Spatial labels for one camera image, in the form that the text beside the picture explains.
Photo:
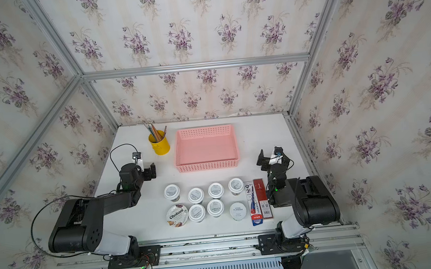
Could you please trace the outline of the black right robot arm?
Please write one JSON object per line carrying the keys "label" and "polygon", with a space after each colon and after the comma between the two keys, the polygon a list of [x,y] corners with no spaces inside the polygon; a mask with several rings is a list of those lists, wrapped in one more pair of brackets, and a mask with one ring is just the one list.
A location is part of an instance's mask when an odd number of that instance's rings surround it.
{"label": "black right robot arm", "polygon": [[281,147],[275,147],[271,156],[260,151],[257,166],[267,173],[264,190],[266,199],[259,199],[261,208],[289,207],[292,215],[280,221],[276,227],[275,242],[294,242],[313,229],[314,225],[327,225],[340,220],[340,208],[319,176],[287,178],[287,171],[294,161],[285,155]]}

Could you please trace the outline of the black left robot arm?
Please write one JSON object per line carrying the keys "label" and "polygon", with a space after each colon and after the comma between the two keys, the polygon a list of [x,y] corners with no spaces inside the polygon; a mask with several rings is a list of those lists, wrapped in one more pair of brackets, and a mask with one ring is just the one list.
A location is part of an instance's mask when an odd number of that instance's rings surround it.
{"label": "black left robot arm", "polygon": [[57,219],[48,248],[52,253],[88,252],[138,258],[140,247],[133,236],[104,231],[104,217],[136,206],[145,181],[157,177],[155,164],[142,169],[138,164],[124,165],[115,194],[91,199],[67,200]]}

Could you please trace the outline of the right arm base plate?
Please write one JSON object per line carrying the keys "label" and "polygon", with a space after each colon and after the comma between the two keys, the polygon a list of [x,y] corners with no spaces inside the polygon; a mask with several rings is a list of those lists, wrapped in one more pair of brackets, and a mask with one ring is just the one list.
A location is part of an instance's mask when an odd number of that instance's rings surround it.
{"label": "right arm base plate", "polygon": [[261,255],[299,253],[309,244],[309,238],[306,235],[288,239],[276,233],[262,234],[258,236],[257,240],[257,249]]}

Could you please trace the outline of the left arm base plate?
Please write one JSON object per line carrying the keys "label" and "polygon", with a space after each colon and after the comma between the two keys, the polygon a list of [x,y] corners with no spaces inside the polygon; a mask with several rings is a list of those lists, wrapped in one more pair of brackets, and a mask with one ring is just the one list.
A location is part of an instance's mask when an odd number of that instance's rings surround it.
{"label": "left arm base plate", "polygon": [[108,269],[128,269],[138,268],[148,265],[157,266],[159,264],[161,246],[142,246],[136,253],[122,256],[111,256]]}

